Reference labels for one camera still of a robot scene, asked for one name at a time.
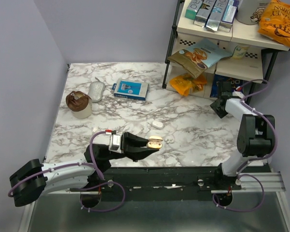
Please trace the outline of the beige earbud charging case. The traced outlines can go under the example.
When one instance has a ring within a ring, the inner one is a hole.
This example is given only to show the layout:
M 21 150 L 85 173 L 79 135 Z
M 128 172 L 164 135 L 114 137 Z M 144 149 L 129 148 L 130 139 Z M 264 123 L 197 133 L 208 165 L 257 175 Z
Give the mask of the beige earbud charging case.
M 163 139 L 160 136 L 150 136 L 146 146 L 148 148 L 161 149 Z

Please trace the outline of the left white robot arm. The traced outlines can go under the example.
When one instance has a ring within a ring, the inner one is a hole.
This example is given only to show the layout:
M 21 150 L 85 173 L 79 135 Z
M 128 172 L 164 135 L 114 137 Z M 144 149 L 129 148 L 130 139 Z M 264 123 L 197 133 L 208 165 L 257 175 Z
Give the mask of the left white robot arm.
M 162 141 L 160 136 L 146 139 L 130 132 L 97 132 L 91 137 L 84 158 L 63 163 L 40 163 L 38 159 L 28 161 L 10 176 L 8 197 L 13 198 L 16 207 L 21 207 L 59 190 L 85 192 L 101 190 L 106 185 L 123 189 L 118 182 L 104 177 L 104 172 L 111 167 L 110 161 L 123 158 L 134 162 L 143 160 L 158 152 Z

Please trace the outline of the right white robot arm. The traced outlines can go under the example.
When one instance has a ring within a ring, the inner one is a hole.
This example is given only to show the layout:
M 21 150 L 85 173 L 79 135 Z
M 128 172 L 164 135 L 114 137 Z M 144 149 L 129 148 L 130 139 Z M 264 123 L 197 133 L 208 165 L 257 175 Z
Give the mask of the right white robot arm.
M 213 185 L 224 189 L 230 184 L 230 178 L 240 173 L 253 161 L 266 160 L 273 155 L 277 147 L 275 118 L 260 113 L 246 103 L 239 86 L 232 91 L 230 82 L 218 82 L 217 99 L 210 105 L 213 111 L 223 118 L 231 114 L 240 121 L 236 139 L 237 152 L 216 168 Z

